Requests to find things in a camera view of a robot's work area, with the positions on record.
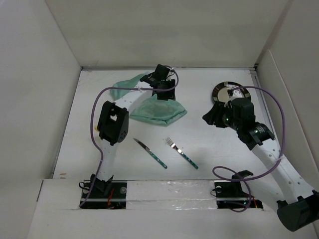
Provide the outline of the green patterned cloth placemat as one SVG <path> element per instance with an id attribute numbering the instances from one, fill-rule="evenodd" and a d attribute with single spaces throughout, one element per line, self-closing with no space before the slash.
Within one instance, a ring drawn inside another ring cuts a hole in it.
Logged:
<path id="1" fill-rule="evenodd" d="M 114 89 L 110 90 L 110 95 L 116 101 L 125 96 L 129 90 L 123 88 L 135 87 L 145 73 L 139 74 L 129 80 L 119 81 L 113 85 Z M 129 115 L 133 120 L 140 122 L 168 126 L 187 114 L 187 110 L 177 101 L 159 100 L 156 95 L 146 99 L 142 104 L 135 108 Z"/>

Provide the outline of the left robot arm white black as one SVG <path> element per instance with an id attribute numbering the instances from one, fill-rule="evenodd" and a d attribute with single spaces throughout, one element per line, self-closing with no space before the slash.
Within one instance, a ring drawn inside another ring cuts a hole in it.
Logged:
<path id="1" fill-rule="evenodd" d="M 169 79 L 170 73 L 176 73 L 172 67 L 158 64 L 155 71 L 142 75 L 134 86 L 108 87 L 96 97 L 90 119 L 90 135 L 94 146 L 100 151 L 101 159 L 97 172 L 91 178 L 91 187 L 99 197 L 107 197 L 111 193 L 113 181 L 113 165 L 119 143 L 124 141 L 129 131 L 129 114 L 138 108 L 142 102 L 156 93 L 174 92 L 178 80 Z M 101 146 L 93 137 L 93 117 L 97 102 L 107 90 L 127 91 L 124 96 L 114 102 L 106 101 L 102 105 L 97 123 Z"/>

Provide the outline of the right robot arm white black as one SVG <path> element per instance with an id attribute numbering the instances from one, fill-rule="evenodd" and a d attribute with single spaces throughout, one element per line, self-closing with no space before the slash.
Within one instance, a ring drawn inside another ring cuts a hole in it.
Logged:
<path id="1" fill-rule="evenodd" d="M 240 141 L 261 160 L 275 180 L 270 184 L 243 175 L 243 179 L 230 184 L 234 195 L 252 194 L 274 210 L 284 227 L 292 232 L 319 219 L 319 193 L 281 155 L 279 143 L 268 127 L 256 121 L 250 99 L 216 101 L 202 118 L 208 125 L 235 130 Z"/>

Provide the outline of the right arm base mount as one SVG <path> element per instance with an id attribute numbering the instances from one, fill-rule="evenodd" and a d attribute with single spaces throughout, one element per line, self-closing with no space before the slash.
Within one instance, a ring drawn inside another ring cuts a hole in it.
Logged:
<path id="1" fill-rule="evenodd" d="M 230 209 L 239 212 L 246 207 L 254 209 L 264 208 L 262 202 L 253 196 L 249 204 L 249 195 L 242 190 L 240 182 L 214 181 L 214 189 L 210 193 L 216 198 L 218 209 Z"/>

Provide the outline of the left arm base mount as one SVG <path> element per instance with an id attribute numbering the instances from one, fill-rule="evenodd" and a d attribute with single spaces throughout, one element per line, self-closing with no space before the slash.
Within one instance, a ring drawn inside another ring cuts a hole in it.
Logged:
<path id="1" fill-rule="evenodd" d="M 93 187 L 89 194 L 91 182 L 89 180 L 79 182 L 79 187 L 82 190 L 79 208 L 107 210 L 126 209 L 127 186 L 127 181 L 112 181 L 106 189 L 106 194 L 100 191 L 96 186 Z"/>

